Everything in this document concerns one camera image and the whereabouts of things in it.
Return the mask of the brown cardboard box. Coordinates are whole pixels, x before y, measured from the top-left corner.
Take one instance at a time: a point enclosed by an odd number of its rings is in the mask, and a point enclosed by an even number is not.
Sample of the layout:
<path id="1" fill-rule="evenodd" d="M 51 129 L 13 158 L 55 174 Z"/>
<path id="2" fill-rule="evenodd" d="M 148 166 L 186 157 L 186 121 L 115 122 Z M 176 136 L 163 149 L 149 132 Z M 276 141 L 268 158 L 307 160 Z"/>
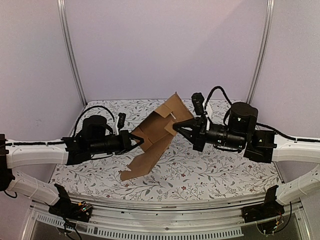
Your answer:
<path id="1" fill-rule="evenodd" d="M 173 124 L 192 118 L 192 113 L 177 93 L 152 111 L 132 132 L 144 139 L 144 143 L 140 145 L 143 153 L 135 156 L 127 165 L 129 170 L 120 174 L 120 180 L 126 181 L 149 174 L 177 134 Z"/>

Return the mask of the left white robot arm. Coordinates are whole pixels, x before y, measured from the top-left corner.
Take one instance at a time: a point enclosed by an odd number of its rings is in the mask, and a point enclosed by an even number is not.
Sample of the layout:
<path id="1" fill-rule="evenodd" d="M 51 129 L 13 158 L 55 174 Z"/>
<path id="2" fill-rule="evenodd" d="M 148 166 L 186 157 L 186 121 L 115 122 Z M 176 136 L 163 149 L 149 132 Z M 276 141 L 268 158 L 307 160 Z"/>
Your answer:
<path id="1" fill-rule="evenodd" d="M 17 170 L 18 167 L 42 164 L 79 165 L 94 155 L 122 155 L 144 143 L 144 139 L 124 130 L 125 116 L 119 114 L 113 126 L 101 115 L 82 122 L 81 130 L 71 137 L 43 142 L 7 140 L 0 136 L 0 190 L 18 192 L 42 201 L 63 216 L 74 213 L 74 205 L 64 187 L 45 183 Z"/>

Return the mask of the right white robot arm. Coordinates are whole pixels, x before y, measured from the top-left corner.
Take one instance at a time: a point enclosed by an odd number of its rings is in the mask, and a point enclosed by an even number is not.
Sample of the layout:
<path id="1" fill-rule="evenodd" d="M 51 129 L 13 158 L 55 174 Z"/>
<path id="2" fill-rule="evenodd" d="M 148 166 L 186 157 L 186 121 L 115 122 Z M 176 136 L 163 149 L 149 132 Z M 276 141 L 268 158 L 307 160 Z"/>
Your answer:
<path id="1" fill-rule="evenodd" d="M 306 174 L 282 185 L 269 188 L 258 213 L 269 218 L 278 206 L 306 196 L 320 188 L 320 140 L 287 136 L 270 126 L 257 130 L 258 110 L 245 102 L 235 102 L 227 112 L 227 125 L 215 124 L 206 116 L 201 104 L 195 104 L 197 117 L 173 124 L 173 129 L 184 136 L 193 149 L 201 152 L 205 144 L 221 151 L 243 153 L 255 163 L 296 161 L 315 163 Z"/>

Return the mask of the floral patterned table mat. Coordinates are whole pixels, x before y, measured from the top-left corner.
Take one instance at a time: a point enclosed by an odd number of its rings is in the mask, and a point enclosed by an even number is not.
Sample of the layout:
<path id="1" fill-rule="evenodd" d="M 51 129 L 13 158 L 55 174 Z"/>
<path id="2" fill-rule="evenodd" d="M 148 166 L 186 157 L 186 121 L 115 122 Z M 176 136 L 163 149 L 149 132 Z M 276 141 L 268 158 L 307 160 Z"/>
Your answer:
<path id="1" fill-rule="evenodd" d="M 205 146 L 203 152 L 177 134 L 152 171 L 121 181 L 120 174 L 142 150 L 79 165 L 57 165 L 50 178 L 71 194 L 133 201 L 215 200 L 263 194 L 281 178 L 273 164 Z"/>

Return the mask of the aluminium front rail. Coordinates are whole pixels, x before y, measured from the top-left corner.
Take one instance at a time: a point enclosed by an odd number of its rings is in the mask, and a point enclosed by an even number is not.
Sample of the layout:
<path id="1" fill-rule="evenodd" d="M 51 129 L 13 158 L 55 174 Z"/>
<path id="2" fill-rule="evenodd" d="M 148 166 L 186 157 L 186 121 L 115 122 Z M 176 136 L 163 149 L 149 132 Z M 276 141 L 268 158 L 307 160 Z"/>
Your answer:
<path id="1" fill-rule="evenodd" d="M 285 207 L 279 232 L 265 234 L 275 218 L 245 222 L 242 208 L 260 204 L 263 194 L 192 201 L 134 201 L 71 195 L 93 205 L 89 222 L 64 227 L 61 217 L 33 201 L 23 240 L 311 240 L 313 235 L 300 201 Z"/>

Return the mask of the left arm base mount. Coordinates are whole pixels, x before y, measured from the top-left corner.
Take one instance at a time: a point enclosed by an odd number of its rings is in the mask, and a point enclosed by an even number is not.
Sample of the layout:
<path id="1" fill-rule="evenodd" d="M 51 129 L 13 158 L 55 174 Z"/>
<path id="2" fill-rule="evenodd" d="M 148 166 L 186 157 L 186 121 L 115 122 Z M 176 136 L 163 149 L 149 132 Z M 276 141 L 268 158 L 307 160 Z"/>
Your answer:
<path id="1" fill-rule="evenodd" d="M 54 184 L 58 191 L 58 201 L 49 206 L 48 212 L 65 219 L 88 223 L 93 211 L 93 205 L 85 201 L 73 203 L 65 188 L 57 183 Z"/>

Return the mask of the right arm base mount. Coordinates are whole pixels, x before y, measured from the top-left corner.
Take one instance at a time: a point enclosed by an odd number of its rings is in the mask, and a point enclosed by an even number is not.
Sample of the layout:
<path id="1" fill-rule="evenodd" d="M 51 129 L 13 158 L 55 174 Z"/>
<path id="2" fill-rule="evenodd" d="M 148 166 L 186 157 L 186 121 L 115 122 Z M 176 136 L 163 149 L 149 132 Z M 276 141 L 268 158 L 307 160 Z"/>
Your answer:
<path id="1" fill-rule="evenodd" d="M 276 201 L 278 187 L 278 185 L 275 185 L 266 191 L 263 203 L 245 206 L 241 209 L 241 216 L 245 223 L 260 221 L 285 213 L 284 206 Z"/>

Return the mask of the right aluminium frame post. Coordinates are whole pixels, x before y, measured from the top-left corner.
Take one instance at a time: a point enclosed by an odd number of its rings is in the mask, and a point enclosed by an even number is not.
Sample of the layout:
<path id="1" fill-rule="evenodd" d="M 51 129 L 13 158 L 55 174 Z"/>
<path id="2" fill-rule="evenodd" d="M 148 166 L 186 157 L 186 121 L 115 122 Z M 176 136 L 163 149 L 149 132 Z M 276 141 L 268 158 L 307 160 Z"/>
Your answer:
<path id="1" fill-rule="evenodd" d="M 275 8 L 275 0 L 268 0 L 266 4 L 266 12 L 265 12 L 262 37 L 260 41 L 260 47 L 259 47 L 253 75 L 252 75 L 252 80 L 251 80 L 248 94 L 246 97 L 246 103 L 249 105 L 253 102 L 255 92 L 258 86 L 261 70 L 263 67 L 267 46 L 268 46 L 268 40 L 271 33 L 271 28 L 272 28 L 274 8 Z"/>

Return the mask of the aluminium frame post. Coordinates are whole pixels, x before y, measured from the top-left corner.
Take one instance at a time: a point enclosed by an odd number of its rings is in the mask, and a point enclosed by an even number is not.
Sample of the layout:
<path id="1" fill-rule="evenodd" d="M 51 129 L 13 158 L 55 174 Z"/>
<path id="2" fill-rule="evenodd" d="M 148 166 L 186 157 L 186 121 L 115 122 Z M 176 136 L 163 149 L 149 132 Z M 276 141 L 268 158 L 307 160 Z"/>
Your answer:
<path id="1" fill-rule="evenodd" d="M 271 33 L 271 28 L 272 28 L 274 8 L 275 8 L 275 0 L 268 0 L 266 4 L 266 12 L 265 12 L 262 37 L 260 41 L 260 47 L 259 47 L 253 75 L 252 75 L 252 80 L 251 80 L 248 94 L 246 97 L 246 103 L 249 105 L 253 102 L 255 92 L 258 86 L 261 70 L 263 67 L 267 46 L 268 46 L 268 40 Z"/>
<path id="2" fill-rule="evenodd" d="M 83 84 L 81 82 L 77 61 L 76 61 L 76 57 L 75 57 L 75 53 L 72 45 L 71 33 L 69 29 L 67 10 L 66 10 L 66 1 L 57 0 L 57 8 L 58 8 L 59 20 L 61 24 L 62 36 L 63 36 L 65 48 L 66 48 L 67 57 L 69 60 L 72 77 L 75 83 L 75 87 L 76 87 L 80 102 L 85 107 L 87 105 L 87 99 L 85 96 Z"/>

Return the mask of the left aluminium frame post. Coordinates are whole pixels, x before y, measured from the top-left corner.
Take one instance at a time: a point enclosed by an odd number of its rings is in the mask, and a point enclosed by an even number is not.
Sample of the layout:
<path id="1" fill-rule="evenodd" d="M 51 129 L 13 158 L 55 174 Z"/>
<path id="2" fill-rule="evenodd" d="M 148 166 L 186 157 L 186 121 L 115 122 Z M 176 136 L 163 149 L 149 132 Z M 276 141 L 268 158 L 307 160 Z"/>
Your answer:
<path id="1" fill-rule="evenodd" d="M 72 45 L 71 33 L 69 29 L 67 10 L 66 10 L 66 1 L 57 0 L 57 8 L 58 8 L 59 20 L 61 24 L 62 36 L 63 36 L 65 48 L 66 48 L 67 57 L 69 60 L 72 77 L 75 83 L 75 87 L 76 87 L 80 102 L 85 107 L 87 105 L 87 99 L 85 96 L 83 84 L 81 82 L 77 61 L 76 61 L 76 57 L 75 57 L 75 53 Z"/>

